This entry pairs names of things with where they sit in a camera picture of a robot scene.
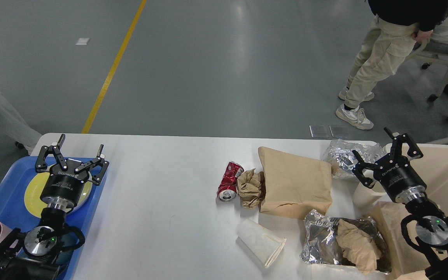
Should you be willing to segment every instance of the cargo pants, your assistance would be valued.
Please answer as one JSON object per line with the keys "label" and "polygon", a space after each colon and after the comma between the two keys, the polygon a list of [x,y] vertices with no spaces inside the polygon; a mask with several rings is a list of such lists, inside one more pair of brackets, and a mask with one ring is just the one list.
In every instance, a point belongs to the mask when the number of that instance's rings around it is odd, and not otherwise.
{"label": "cargo pants", "polygon": [[419,25],[388,23],[375,16],[348,75],[345,105],[357,108],[377,82],[394,75],[413,50]]}

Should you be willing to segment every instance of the crumpled brown paper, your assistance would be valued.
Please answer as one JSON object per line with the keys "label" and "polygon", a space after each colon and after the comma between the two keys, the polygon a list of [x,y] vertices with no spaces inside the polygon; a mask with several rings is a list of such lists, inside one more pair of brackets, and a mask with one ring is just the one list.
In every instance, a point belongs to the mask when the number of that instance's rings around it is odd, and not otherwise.
{"label": "crumpled brown paper", "polygon": [[241,205],[253,209],[264,199],[264,172],[255,173],[255,169],[243,172],[238,177],[238,195]]}
{"label": "crumpled brown paper", "polygon": [[340,219],[336,241],[343,250],[343,257],[353,262],[362,274],[375,271],[381,252],[369,234]]}

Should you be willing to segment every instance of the gray floor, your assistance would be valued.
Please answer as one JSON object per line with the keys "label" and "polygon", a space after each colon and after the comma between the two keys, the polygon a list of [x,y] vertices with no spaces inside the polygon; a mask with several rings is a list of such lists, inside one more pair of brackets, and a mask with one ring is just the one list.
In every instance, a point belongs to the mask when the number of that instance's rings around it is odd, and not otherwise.
{"label": "gray floor", "polygon": [[[80,133],[141,0],[0,0],[0,91],[40,133]],[[351,140],[448,137],[445,68],[409,61],[363,103],[372,131],[334,115],[372,14],[364,1],[147,0],[90,133]],[[75,46],[90,37],[87,46]],[[25,156],[0,132],[0,181]]]}

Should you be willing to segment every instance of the red soda can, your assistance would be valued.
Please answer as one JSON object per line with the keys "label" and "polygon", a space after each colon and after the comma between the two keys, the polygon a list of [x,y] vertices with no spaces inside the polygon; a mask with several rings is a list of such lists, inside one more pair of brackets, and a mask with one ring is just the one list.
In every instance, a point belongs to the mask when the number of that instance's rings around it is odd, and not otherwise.
{"label": "red soda can", "polygon": [[238,163],[230,161],[227,164],[226,172],[222,177],[219,189],[217,190],[217,197],[222,201],[231,201],[236,197],[236,185],[238,177],[243,173],[244,169]]}

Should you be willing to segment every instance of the yellow floor line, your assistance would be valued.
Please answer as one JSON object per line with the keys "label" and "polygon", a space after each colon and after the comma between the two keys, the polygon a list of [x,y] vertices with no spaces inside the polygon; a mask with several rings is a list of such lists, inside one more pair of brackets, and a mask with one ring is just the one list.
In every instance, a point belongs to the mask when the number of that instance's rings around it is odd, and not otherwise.
{"label": "yellow floor line", "polygon": [[117,71],[117,67],[119,66],[119,63],[122,59],[122,55],[124,55],[124,51],[126,51],[126,47],[128,46],[129,40],[132,36],[132,32],[134,31],[134,28],[136,27],[137,21],[139,19],[139,16],[141,15],[141,12],[144,9],[144,5],[146,4],[146,0],[142,0],[141,4],[139,5],[139,8],[137,9],[136,16],[131,22],[131,25],[129,27],[128,33],[126,34],[126,37],[124,38],[124,41],[122,42],[121,49],[119,49],[119,52],[117,53],[117,57],[115,57],[114,63],[112,64],[112,67],[110,67],[110,71],[108,73],[107,78],[105,79],[105,83],[103,83],[103,87],[101,88],[100,94],[98,94],[98,98],[96,98],[96,102],[93,105],[93,108],[91,109],[91,112],[89,113],[89,117],[86,120],[86,123],[84,124],[84,127],[82,128],[81,133],[89,133],[89,129],[91,128],[91,125],[93,124],[93,121],[95,120],[96,114],[98,113],[98,109],[101,106],[101,103],[103,102],[103,98],[105,97],[105,94],[107,93],[108,87],[110,87],[110,82],[112,81],[115,71]]}

